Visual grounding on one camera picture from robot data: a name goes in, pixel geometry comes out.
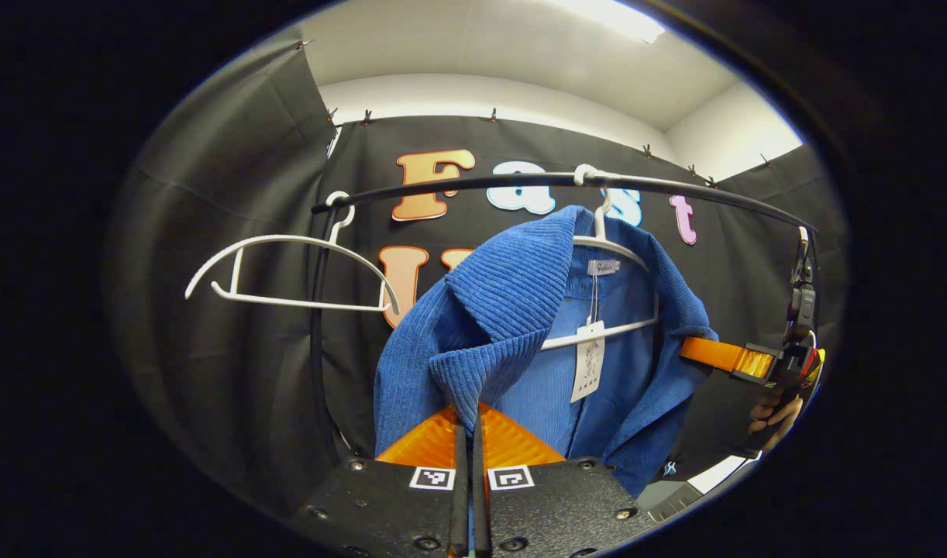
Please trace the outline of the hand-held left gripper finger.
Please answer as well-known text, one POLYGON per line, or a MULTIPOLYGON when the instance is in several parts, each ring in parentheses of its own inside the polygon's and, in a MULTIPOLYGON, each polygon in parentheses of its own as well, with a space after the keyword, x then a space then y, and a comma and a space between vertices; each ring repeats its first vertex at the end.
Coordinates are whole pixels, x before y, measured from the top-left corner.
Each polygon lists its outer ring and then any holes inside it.
POLYGON ((562 458, 516 421, 478 407, 471 467, 478 557, 605 556, 656 527, 593 456, 562 458))
POLYGON ((377 459, 349 458, 292 525, 336 557, 456 557, 469 549, 464 427, 446 407, 377 459))

